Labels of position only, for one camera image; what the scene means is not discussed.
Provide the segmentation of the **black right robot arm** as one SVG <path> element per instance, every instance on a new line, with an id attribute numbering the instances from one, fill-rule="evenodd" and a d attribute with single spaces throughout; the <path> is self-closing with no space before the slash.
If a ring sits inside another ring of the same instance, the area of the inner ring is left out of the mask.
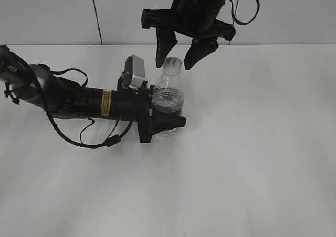
<path id="1" fill-rule="evenodd" d="M 232 24 L 217 20 L 225 0 L 173 0 L 169 9 L 144 9 L 141 25 L 156 29 L 156 66 L 162 67 L 170 51 L 178 43 L 176 34 L 192 39 L 184 58 L 190 70 L 204 57 L 214 53 L 218 38 L 232 40 L 236 30 Z"/>

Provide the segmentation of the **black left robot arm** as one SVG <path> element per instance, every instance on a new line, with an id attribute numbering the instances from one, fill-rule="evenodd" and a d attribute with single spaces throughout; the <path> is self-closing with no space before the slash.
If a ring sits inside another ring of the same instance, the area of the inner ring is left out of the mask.
<path id="1" fill-rule="evenodd" d="M 4 94 L 12 102 L 28 102 L 43 109 L 55 131 L 65 141 L 83 148 L 111 147 L 136 122 L 141 143 L 150 143 L 153 135 L 181 128 L 186 118 L 179 111 L 164 114 L 154 108 L 154 86 L 144 79 L 144 61 L 136 55 L 127 57 L 116 90 L 90 88 L 62 77 L 67 70 L 52 71 L 44 64 L 28 65 L 6 45 L 1 45 L 1 81 Z M 127 121 L 121 134 L 109 134 L 100 144 L 85 144 L 69 139 L 57 126 L 56 119 L 96 119 Z"/>

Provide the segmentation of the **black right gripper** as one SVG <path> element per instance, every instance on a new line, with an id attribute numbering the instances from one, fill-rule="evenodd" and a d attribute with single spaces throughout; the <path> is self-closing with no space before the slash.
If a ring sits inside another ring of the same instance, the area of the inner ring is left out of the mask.
<path id="1" fill-rule="evenodd" d="M 232 24 L 217 20 L 225 0 L 173 0 L 169 9 L 144 9 L 142 28 L 156 29 L 156 67 L 163 66 L 177 44 L 176 34 L 193 38 L 184 58 L 185 70 L 190 70 L 204 57 L 218 49 L 218 37 L 232 40 L 236 30 Z"/>

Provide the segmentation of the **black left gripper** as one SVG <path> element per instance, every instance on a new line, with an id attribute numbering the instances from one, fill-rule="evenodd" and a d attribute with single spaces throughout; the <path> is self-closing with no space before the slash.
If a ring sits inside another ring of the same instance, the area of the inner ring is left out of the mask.
<path id="1" fill-rule="evenodd" d="M 120 134 L 123 138 L 136 122 L 139 142 L 150 143 L 152 135 L 171 134 L 186 125 L 186 118 L 182 116 L 154 117 L 151 124 L 150 108 L 152 107 L 152 91 L 144 80 L 138 88 L 124 88 L 120 77 L 117 90 L 112 94 L 112 114 L 120 121 L 128 121 L 126 129 Z"/>

